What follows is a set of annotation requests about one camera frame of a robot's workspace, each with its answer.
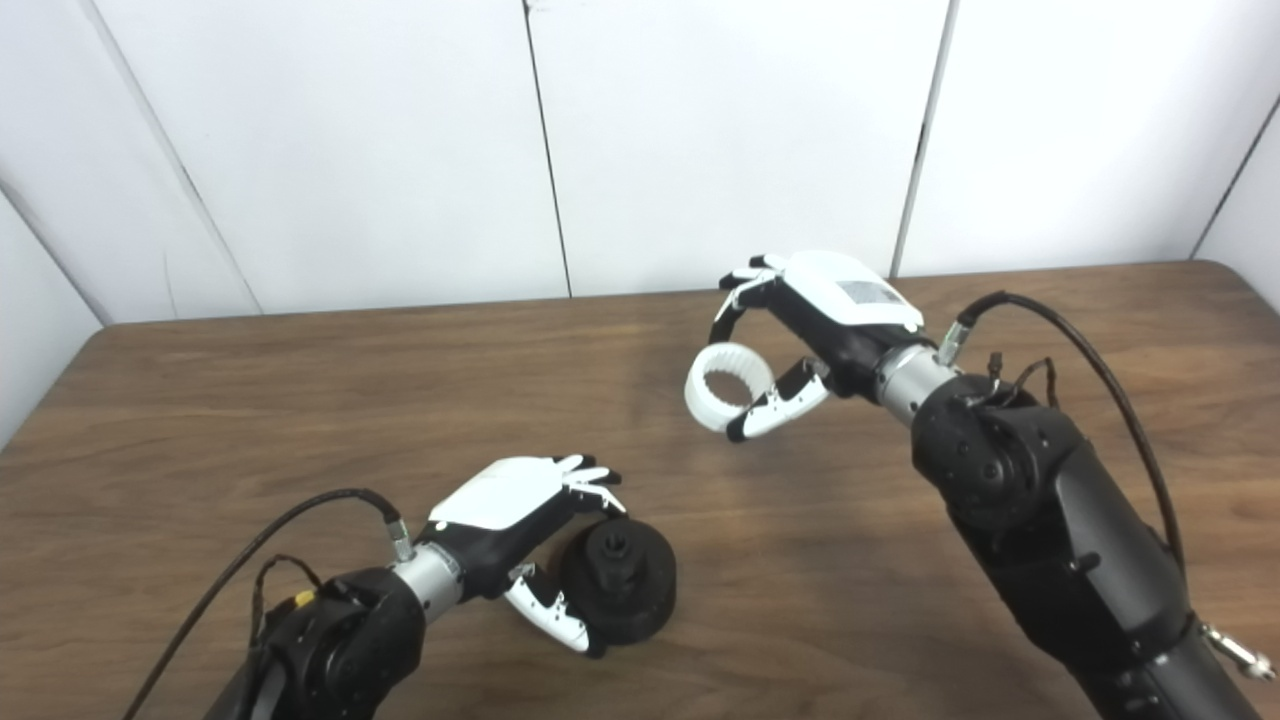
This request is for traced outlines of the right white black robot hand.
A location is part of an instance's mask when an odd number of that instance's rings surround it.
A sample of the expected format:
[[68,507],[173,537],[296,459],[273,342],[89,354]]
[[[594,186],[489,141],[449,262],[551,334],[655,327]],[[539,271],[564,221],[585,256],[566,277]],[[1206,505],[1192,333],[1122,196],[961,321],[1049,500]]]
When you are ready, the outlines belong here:
[[[754,256],[718,286],[727,295],[713,319],[703,366],[724,374],[742,370],[753,402],[717,419],[707,410],[695,415],[735,443],[769,433],[828,397],[876,402],[877,387],[888,377],[884,364],[895,354],[934,347],[919,309],[868,265],[840,252]],[[782,375],[773,377],[762,357],[731,340],[739,319],[755,309],[767,310],[810,351]]]

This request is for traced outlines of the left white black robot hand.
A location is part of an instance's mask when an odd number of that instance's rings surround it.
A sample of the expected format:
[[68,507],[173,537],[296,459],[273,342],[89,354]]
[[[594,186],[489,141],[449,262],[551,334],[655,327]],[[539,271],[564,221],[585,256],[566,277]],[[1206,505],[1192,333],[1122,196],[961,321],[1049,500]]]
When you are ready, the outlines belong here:
[[445,556],[457,603],[504,598],[575,653],[600,659],[605,642],[561,583],[529,557],[579,515],[627,518],[612,491],[620,482],[590,455],[504,457],[440,501],[416,543]]

